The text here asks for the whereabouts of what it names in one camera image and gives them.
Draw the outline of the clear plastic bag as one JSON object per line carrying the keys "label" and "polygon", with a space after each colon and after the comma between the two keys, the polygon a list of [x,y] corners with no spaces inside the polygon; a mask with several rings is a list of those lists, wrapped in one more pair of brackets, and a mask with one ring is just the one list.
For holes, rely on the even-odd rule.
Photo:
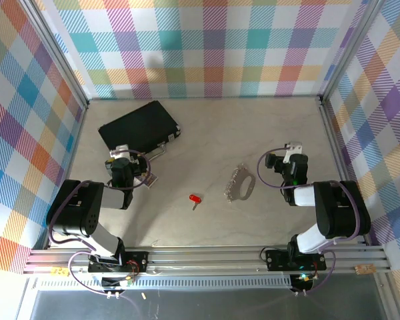
{"label": "clear plastic bag", "polygon": [[[249,184],[245,192],[242,190],[242,185],[244,181],[248,179]],[[249,168],[244,163],[238,164],[236,168],[234,168],[231,178],[227,183],[227,186],[224,191],[224,196],[226,196],[227,201],[232,203],[236,200],[245,201],[250,198],[256,183],[256,178],[254,174],[252,174]]]}

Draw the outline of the purple-bordered picture card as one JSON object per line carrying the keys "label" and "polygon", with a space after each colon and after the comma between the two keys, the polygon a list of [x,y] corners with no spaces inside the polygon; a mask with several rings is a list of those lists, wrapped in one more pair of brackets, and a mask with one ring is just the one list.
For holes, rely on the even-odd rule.
{"label": "purple-bordered picture card", "polygon": [[134,178],[134,185],[140,185],[150,189],[156,181],[157,176],[153,173],[142,173],[140,176]]}

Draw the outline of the small brown circuit board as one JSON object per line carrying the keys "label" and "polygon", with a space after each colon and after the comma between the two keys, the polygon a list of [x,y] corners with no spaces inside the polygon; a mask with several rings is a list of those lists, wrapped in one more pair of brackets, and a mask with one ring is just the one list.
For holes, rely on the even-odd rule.
{"label": "small brown circuit board", "polygon": [[358,275],[367,275],[367,274],[373,274],[377,272],[376,267],[374,264],[359,264],[354,267],[354,270],[356,274]]}

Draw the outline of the grey metal plate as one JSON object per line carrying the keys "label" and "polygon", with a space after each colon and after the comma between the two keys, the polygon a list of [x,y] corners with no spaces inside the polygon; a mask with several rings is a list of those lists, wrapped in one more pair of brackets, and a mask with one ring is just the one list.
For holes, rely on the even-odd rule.
{"label": "grey metal plate", "polygon": [[356,301],[324,292],[296,297],[280,290],[149,290],[107,299],[86,291],[41,291],[29,320],[387,320],[387,316],[372,295]]}

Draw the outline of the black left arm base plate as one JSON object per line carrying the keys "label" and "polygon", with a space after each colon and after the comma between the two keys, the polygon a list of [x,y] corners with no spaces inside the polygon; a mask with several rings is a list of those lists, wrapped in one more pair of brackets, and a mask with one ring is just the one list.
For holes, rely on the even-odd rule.
{"label": "black left arm base plate", "polygon": [[148,252],[126,251],[118,257],[89,255],[90,273],[144,273],[147,270]]}

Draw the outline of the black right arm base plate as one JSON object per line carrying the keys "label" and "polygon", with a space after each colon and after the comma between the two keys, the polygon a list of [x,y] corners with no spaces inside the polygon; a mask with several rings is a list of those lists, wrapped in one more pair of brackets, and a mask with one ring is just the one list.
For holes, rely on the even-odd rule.
{"label": "black right arm base plate", "polygon": [[290,256],[287,251],[266,250],[268,271],[324,271],[327,269],[324,255],[299,254]]}

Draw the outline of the aluminium frame rail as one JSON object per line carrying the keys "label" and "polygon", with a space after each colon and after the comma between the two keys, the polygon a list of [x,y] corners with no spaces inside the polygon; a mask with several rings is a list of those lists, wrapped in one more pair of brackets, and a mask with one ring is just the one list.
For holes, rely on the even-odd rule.
{"label": "aluminium frame rail", "polygon": [[[132,247],[128,251],[147,252],[146,270],[142,275],[152,276],[218,276],[264,275],[267,266],[259,257],[261,246],[209,247]],[[52,247],[31,252],[23,270],[25,275],[50,274],[54,267],[66,267],[78,250]],[[354,273],[358,265],[372,265],[378,273],[391,270],[391,264],[381,246],[338,245],[324,253],[327,267],[335,264],[335,273]]]}

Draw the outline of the aluminium frame post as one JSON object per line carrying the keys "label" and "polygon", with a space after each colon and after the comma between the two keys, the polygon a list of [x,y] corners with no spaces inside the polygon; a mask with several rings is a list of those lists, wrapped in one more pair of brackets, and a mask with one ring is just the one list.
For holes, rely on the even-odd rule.
{"label": "aluminium frame post", "polygon": [[58,70],[61,72],[64,80],[68,82],[68,86],[74,94],[78,103],[80,103],[84,109],[89,106],[89,99],[86,96],[82,86],[80,86],[70,64],[65,58],[55,36],[50,30],[43,14],[37,6],[35,0],[18,0],[26,12],[30,22],[32,22],[34,29],[38,33],[43,45],[50,54],[52,60],[57,65]]}
{"label": "aluminium frame post", "polygon": [[330,97],[386,0],[352,0],[314,86],[317,99]]}

